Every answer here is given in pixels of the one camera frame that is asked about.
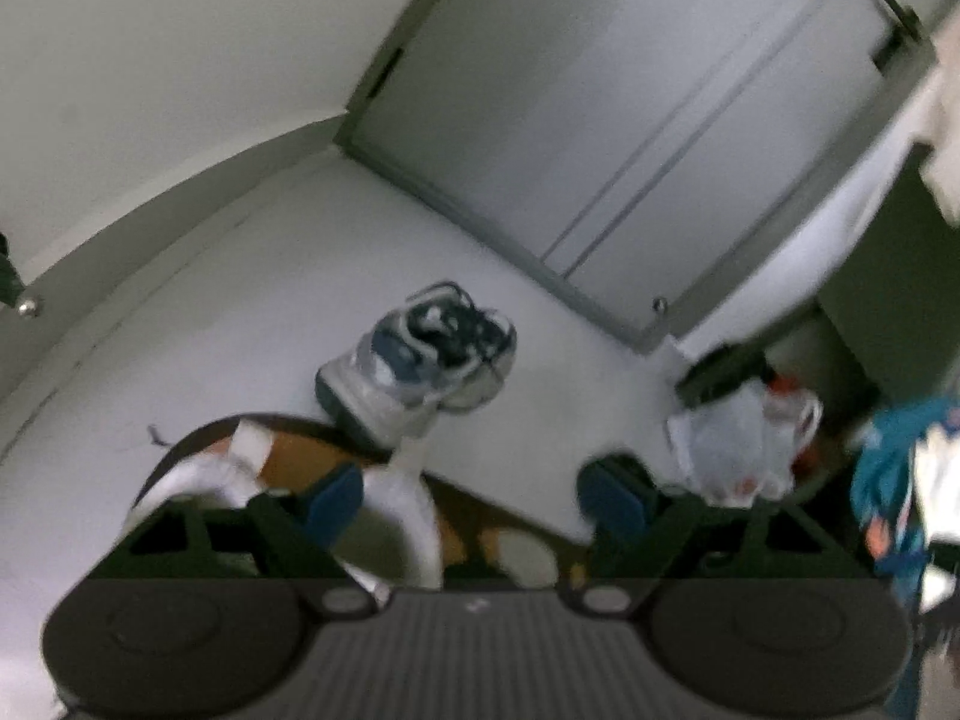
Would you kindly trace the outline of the grey blue running shoe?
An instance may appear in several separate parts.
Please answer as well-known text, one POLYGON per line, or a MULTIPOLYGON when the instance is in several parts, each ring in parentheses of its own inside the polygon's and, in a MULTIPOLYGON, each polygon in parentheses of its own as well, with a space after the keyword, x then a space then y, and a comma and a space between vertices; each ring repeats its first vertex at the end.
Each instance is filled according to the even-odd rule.
POLYGON ((317 369, 320 408, 355 444, 390 454, 439 415, 466 415, 496 398, 514 366, 517 330, 454 281, 413 294, 352 349, 317 369))

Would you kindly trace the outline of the orange round floor mat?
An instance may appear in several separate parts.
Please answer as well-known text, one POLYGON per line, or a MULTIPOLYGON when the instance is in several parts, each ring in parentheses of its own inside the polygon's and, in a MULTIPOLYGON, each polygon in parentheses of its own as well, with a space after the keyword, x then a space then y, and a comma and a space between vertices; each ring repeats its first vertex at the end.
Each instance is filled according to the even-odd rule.
POLYGON ((363 504, 332 541, 332 554, 368 589, 438 590, 483 569, 523 589, 586 583, 582 544, 428 475, 416 445, 378 457, 340 429, 296 416, 217 419, 169 445, 127 522, 178 494, 231 507, 254 491, 306 493, 338 472, 347 473, 350 491, 363 491, 363 504))

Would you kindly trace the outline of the white red plastic bag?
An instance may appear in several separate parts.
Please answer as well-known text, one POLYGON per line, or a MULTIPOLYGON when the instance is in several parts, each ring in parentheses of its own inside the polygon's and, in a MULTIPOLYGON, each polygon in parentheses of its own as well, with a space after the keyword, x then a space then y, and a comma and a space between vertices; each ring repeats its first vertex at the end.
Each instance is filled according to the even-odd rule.
POLYGON ((773 392, 760 379, 665 422, 690 493, 709 505, 750 509, 794 491, 793 465, 814 442, 823 405, 811 390, 773 392))

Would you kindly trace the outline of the teal cartoon bag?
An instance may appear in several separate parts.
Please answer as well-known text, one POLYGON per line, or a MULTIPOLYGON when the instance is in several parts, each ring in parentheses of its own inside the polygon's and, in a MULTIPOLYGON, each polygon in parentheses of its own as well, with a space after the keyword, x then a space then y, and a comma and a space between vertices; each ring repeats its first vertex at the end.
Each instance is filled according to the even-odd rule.
POLYGON ((914 718, 926 653, 958 653, 958 400, 880 411, 862 427, 859 447, 851 511, 875 573, 916 634, 885 710, 914 718))

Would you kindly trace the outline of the metal door stopper knob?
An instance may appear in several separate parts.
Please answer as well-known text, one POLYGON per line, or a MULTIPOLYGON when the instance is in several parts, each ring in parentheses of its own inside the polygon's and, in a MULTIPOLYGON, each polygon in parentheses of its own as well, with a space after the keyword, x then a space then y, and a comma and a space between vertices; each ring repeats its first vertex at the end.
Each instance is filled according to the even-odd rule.
POLYGON ((21 319, 34 319, 43 312, 43 301, 39 298, 23 298, 18 301, 14 310, 21 319))

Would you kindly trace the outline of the grey entrance door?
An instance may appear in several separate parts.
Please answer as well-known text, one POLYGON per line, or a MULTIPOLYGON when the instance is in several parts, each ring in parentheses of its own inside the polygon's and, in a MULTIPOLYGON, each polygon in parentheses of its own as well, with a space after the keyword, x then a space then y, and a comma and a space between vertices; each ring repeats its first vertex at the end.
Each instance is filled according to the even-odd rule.
POLYGON ((633 348, 731 291, 953 0, 418 0, 343 148, 633 348))

